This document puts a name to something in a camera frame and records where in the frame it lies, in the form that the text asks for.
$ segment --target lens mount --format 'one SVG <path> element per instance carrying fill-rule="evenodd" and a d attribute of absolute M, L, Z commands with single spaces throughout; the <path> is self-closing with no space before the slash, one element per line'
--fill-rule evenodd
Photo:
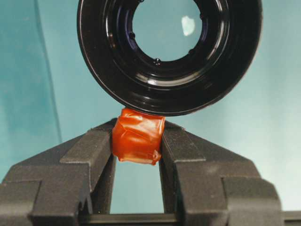
<path fill-rule="evenodd" d="M 223 98 L 240 81 L 256 52 L 260 0 L 195 0 L 202 33 L 186 56 L 161 61 L 135 41 L 134 13 L 143 0 L 80 0 L 79 43 L 96 81 L 138 111 L 176 116 Z"/>

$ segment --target glass panel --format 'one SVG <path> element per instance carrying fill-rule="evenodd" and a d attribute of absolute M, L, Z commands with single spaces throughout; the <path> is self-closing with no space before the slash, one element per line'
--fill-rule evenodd
<path fill-rule="evenodd" d="M 146 0 L 135 12 L 133 31 L 147 55 L 176 60 L 188 54 L 201 36 L 200 11 L 193 0 Z"/>

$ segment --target camera lens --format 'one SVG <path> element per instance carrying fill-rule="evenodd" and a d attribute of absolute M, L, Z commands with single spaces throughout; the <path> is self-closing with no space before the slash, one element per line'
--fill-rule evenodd
<path fill-rule="evenodd" d="M 160 2 L 81 0 L 79 42 L 96 81 L 125 106 L 156 115 L 188 114 L 223 98 L 245 74 L 260 38 L 261 1 L 185 0 L 195 7 L 188 13 L 179 8 L 180 0 Z M 144 14 L 153 18 L 151 24 Z M 168 27 L 160 37 L 160 24 L 152 24 L 164 16 L 180 35 L 168 36 Z M 187 45 L 188 38 L 195 45 Z"/>

